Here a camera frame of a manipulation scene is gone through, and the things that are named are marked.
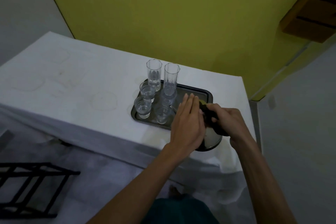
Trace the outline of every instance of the person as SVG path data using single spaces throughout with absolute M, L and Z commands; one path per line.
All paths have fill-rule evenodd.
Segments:
M 207 107 L 217 113 L 218 120 L 212 121 L 227 131 L 238 154 L 257 222 L 297 223 L 240 111 L 218 104 Z M 199 147 L 204 135 L 199 99 L 186 94 L 172 123 L 170 142 L 87 223 L 218 223 L 208 207 L 191 196 L 170 190 L 175 195 L 155 200 L 170 174 Z

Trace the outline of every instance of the wooden cabinet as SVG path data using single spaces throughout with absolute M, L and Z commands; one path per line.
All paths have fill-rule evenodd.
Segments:
M 323 43 L 336 32 L 336 0 L 298 0 L 280 27 L 285 33 Z

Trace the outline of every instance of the hand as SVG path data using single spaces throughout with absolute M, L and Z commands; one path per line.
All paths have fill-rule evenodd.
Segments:
M 230 144 L 235 148 L 239 140 L 254 139 L 247 128 L 245 121 L 236 108 L 222 108 L 219 104 L 207 104 L 209 110 L 217 113 L 218 119 L 212 117 L 212 122 L 217 122 L 229 134 Z
M 185 94 L 171 126 L 169 146 L 182 161 L 201 145 L 204 135 L 199 98 L 192 93 L 188 98 Z

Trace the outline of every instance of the white table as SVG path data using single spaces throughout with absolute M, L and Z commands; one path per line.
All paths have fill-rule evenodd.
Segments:
M 149 59 L 49 32 L 0 67 L 0 112 L 37 133 L 146 167 L 170 138 L 170 131 L 130 115 Z M 241 77 L 180 67 L 178 83 L 209 90 L 214 103 L 238 108 L 255 137 Z M 245 186 L 241 170 L 223 137 L 214 150 L 193 152 L 171 178 L 227 189 Z

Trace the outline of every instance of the black metal rack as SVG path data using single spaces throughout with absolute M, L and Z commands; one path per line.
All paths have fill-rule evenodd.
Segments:
M 22 168 L 27 171 L 15 171 L 16 168 Z M 0 188 L 10 177 L 27 177 L 21 188 L 15 194 L 13 199 L 7 203 L 0 203 L 0 219 L 36 219 L 36 218 L 55 218 L 56 213 L 50 214 L 49 211 L 55 203 L 65 183 L 70 175 L 79 175 L 79 171 L 71 171 L 65 168 L 55 166 L 49 162 L 43 163 L 0 163 L 0 168 L 8 168 L 6 171 L 0 171 Z M 27 204 L 43 179 L 47 176 L 64 176 L 56 192 L 49 201 L 44 211 L 36 210 L 28 207 Z M 38 177 L 35 184 L 28 191 L 21 202 L 18 202 L 19 197 L 27 189 L 34 177 Z

